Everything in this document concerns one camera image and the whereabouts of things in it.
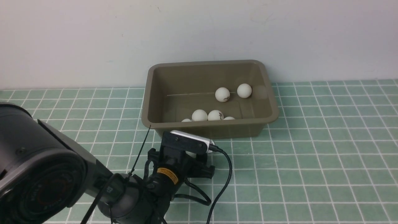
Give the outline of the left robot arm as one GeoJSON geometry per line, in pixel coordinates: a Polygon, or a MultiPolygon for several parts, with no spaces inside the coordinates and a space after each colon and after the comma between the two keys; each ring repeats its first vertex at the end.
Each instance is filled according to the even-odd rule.
{"type": "Polygon", "coordinates": [[[144,177],[112,173],[95,156],[20,106],[1,102],[1,223],[42,224],[83,194],[94,210],[117,224],[161,224],[170,202],[185,198],[203,205],[210,198],[189,178],[211,179],[210,139],[173,130],[160,149],[150,149],[144,177]]]}

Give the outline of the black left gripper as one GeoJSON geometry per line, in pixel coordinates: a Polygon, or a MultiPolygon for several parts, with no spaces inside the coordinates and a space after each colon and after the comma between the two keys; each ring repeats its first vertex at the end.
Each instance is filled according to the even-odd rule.
{"type": "Polygon", "coordinates": [[[170,200],[184,198],[198,203],[210,203],[209,196],[198,186],[189,181],[190,178],[212,179],[215,166],[207,165],[208,154],[197,155],[196,159],[171,148],[162,148],[157,151],[152,148],[147,153],[147,162],[144,169],[144,186],[157,197],[167,196],[170,200]],[[196,190],[202,198],[188,194],[178,194],[179,188],[186,184],[196,190]]]}

